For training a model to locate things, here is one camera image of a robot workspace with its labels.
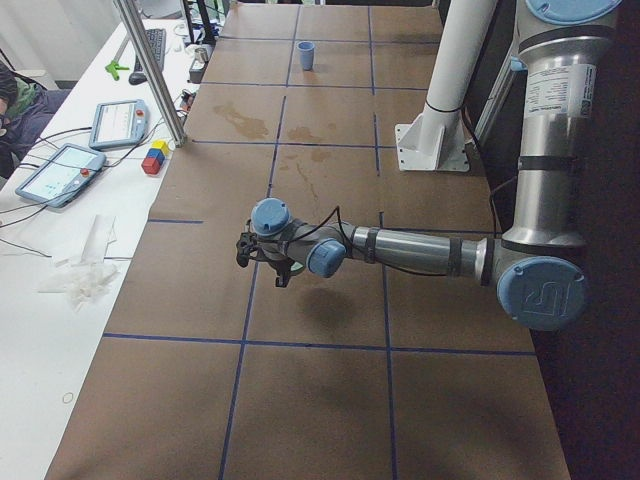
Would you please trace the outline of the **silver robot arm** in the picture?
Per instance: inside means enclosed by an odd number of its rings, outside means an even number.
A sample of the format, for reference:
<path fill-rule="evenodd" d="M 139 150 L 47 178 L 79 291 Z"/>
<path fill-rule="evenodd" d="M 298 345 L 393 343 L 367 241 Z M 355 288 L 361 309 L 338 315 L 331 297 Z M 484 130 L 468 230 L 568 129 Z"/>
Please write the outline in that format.
<path fill-rule="evenodd" d="M 511 47 L 492 89 L 526 75 L 511 227 L 480 241 L 351 225 L 338 211 L 320 224 L 293 217 L 266 198 L 253 208 L 236 244 L 240 266 L 264 262 L 278 286 L 309 271 L 328 278 L 344 260 L 419 276 L 472 277 L 494 286 L 509 317 L 555 331 L 583 313 L 588 282 L 580 268 L 585 242 L 576 227 L 582 169 L 580 135 L 591 117 L 596 66 L 612 44 L 616 1 L 520 1 Z"/>

